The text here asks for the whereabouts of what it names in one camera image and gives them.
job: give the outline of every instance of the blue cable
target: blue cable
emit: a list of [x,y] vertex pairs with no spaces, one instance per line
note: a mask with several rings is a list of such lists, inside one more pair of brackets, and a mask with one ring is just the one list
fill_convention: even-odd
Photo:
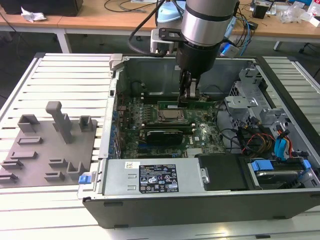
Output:
[[242,51],[241,51],[241,53],[240,53],[240,56],[242,56],[242,54],[244,54],[244,52],[245,52],[245,50],[247,49],[248,44],[249,44],[249,39],[250,39],[250,27],[249,27],[249,23],[248,23],[248,21],[247,21],[246,19],[244,19],[244,18],[242,18],[242,17],[236,17],[236,18],[239,19],[239,20],[245,21],[246,27],[247,27],[247,29],[248,29],[247,36],[245,37],[245,43],[244,43],[244,46],[243,46]]

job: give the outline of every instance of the power supply label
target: power supply label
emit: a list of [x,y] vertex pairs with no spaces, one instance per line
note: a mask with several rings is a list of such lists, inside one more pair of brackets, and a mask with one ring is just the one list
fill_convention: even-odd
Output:
[[142,194],[179,192],[176,165],[140,165],[139,191]]

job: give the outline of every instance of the floor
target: floor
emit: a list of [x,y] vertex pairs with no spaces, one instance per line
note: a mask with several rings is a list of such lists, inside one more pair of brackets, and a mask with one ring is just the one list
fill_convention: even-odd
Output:
[[[60,45],[50,33],[23,33],[12,32],[12,41],[0,40],[0,108],[5,103],[20,77],[25,72],[36,52],[61,53]],[[127,36],[82,35],[70,34],[69,40],[74,53],[133,53],[127,46]],[[140,47],[149,48],[150,40],[142,37],[136,42]],[[299,53],[303,43],[286,42],[279,51],[274,51],[275,42],[253,40],[245,52],[245,56],[291,56],[295,57],[301,65],[313,76],[319,68],[320,45],[306,48]],[[320,83],[320,74],[316,80]]]

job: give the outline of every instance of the metal slotted table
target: metal slotted table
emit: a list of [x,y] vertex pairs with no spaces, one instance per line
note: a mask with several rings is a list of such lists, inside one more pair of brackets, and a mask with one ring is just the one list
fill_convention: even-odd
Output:
[[[109,54],[45,54],[35,57],[0,110],[0,162],[6,158],[19,132],[19,117],[33,113],[40,120],[49,120],[46,104],[49,100],[58,100],[62,103],[62,112],[68,113],[70,119],[91,115],[98,121],[91,163],[91,169],[97,169],[112,77],[109,59]],[[319,108],[314,107],[310,112],[312,105],[319,105],[318,84],[296,62],[278,57],[267,57],[266,60],[318,129]],[[293,86],[304,86],[300,88],[303,92]],[[277,102],[273,89],[268,91]],[[94,236],[104,240],[186,240],[256,239],[258,235],[266,235],[272,239],[313,240],[320,236],[320,207],[287,220],[103,229],[77,198],[77,190],[77,185],[0,189],[0,238],[28,240],[63,236],[63,239],[79,239]]]

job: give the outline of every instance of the gray base plate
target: gray base plate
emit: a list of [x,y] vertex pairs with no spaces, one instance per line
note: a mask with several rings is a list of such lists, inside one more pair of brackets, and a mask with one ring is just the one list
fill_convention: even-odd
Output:
[[[95,141],[97,121],[92,120],[93,130],[81,132],[78,121],[71,120],[72,143],[65,144],[60,132],[56,131],[54,121],[39,121],[40,124],[32,125],[36,133],[19,132],[14,144],[6,158],[6,161],[13,161],[10,157],[13,152],[36,152],[34,159],[19,159],[23,166],[21,169],[0,169],[0,175],[12,173],[18,177],[16,183],[8,181],[0,182],[0,188],[17,187],[40,187],[40,186],[59,186],[59,185],[77,185],[78,179],[71,179],[67,173],[67,166],[51,167],[50,159],[65,159],[66,163],[72,163],[75,170],[78,169],[79,162],[82,162],[84,171],[90,170],[92,151]],[[26,137],[41,137],[41,144],[19,145],[18,141]],[[64,180],[54,178],[47,181],[46,173],[61,172]]]

